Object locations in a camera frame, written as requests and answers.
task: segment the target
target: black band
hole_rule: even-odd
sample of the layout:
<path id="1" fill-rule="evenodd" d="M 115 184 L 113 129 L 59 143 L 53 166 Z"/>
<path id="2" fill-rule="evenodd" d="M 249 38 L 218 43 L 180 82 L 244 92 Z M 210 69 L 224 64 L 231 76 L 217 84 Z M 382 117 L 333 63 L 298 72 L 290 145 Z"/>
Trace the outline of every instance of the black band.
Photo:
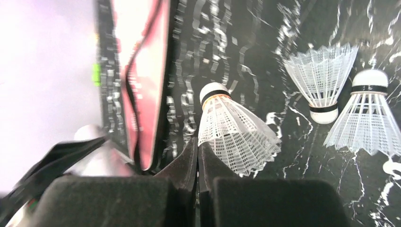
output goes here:
<path id="1" fill-rule="evenodd" d="M 337 109 L 337 103 L 328 107 L 309 107 L 309 109 L 311 110 L 311 112 L 314 113 L 327 113 L 330 111 L 333 111 L 335 109 Z"/>
<path id="2" fill-rule="evenodd" d="M 224 90 L 215 90 L 215 91 L 211 91 L 211 92 L 207 93 L 207 94 L 203 97 L 202 102 L 201 102 L 200 104 L 203 105 L 203 104 L 205 103 L 205 101 L 206 101 L 208 98 L 210 98 L 210 97 L 213 96 L 213 95 L 219 95 L 219 94 L 227 95 L 227 96 L 231 97 L 231 96 L 230 96 L 230 93 L 228 93 L 228 92 L 226 92 L 226 91 L 224 91 Z"/>
<path id="3" fill-rule="evenodd" d="M 387 88 L 377 85 L 361 85 L 352 87 L 351 92 L 358 92 L 358 91 L 375 91 L 375 92 L 387 93 Z"/>

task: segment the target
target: table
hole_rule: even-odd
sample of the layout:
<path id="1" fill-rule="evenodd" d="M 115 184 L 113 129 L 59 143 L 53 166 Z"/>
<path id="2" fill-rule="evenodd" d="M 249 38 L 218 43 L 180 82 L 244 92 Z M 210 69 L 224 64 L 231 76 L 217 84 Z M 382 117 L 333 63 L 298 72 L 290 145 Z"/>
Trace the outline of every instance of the table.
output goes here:
<path id="1" fill-rule="evenodd" d="M 222 82 L 282 139 L 282 152 L 253 177 L 322 179 L 337 189 L 353 226 L 401 225 L 401 183 L 383 171 L 388 158 L 323 147 L 332 124 L 311 120 L 307 101 L 282 65 L 283 57 L 312 47 L 360 45 L 340 111 L 355 74 L 381 69 L 389 76 L 388 101 L 400 123 L 400 13 L 397 0 L 181 0 L 170 73 L 170 149 L 182 150 L 196 134 L 201 88 Z"/>

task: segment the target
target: orange band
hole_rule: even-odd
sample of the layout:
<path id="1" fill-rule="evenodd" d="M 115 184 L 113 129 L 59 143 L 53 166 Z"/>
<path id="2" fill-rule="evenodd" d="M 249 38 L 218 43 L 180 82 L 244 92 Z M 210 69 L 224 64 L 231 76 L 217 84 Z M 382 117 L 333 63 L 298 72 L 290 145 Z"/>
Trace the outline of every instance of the orange band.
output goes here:
<path id="1" fill-rule="evenodd" d="M 202 110 L 205 108 L 205 105 L 206 105 L 206 103 L 208 103 L 208 101 L 210 101 L 211 99 L 216 98 L 216 97 L 226 97 L 226 98 L 231 99 L 230 96 L 224 95 L 224 94 L 217 94 L 217 95 L 210 96 L 210 97 L 209 97 L 208 99 L 206 99 L 205 102 L 203 103 L 203 105 L 202 105 Z"/>

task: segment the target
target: pink object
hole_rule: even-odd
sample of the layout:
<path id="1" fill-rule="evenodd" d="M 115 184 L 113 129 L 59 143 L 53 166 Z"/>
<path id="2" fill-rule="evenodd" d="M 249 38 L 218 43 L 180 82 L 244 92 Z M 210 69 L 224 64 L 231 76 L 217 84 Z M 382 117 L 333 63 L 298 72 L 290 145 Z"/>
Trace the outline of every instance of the pink object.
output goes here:
<path id="1" fill-rule="evenodd" d="M 115 35 L 118 43 L 121 80 L 133 53 L 135 44 L 142 39 L 147 21 L 154 14 L 158 0 L 113 0 Z M 141 167 L 148 170 L 153 161 L 157 124 L 163 91 L 170 2 L 162 1 L 161 9 L 147 41 L 140 50 L 130 72 L 130 84 L 136 96 L 140 131 Z M 136 124 L 127 92 L 122 92 L 127 123 L 130 158 L 136 144 Z"/>

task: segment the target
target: shuttlecock cork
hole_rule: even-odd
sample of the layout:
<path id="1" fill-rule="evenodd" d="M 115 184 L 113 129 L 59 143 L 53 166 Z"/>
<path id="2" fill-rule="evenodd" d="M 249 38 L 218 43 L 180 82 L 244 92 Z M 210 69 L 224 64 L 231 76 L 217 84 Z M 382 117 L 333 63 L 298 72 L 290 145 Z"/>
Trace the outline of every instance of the shuttlecock cork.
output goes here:
<path id="1" fill-rule="evenodd" d="M 324 145 L 351 152 L 364 149 L 391 157 L 401 154 L 401 132 L 387 104 L 387 75 L 364 70 L 352 81 L 351 98 L 335 122 Z"/>
<path id="2" fill-rule="evenodd" d="M 309 103 L 310 116 L 319 124 L 329 124 L 338 116 L 337 99 L 351 71 L 358 47 L 321 47 L 291 55 L 284 66 Z"/>
<path id="3" fill-rule="evenodd" d="M 233 101 L 225 86 L 207 84 L 199 96 L 203 113 L 198 146 L 207 142 L 238 175 L 249 175 L 274 160 L 280 152 L 280 139 L 261 119 Z"/>

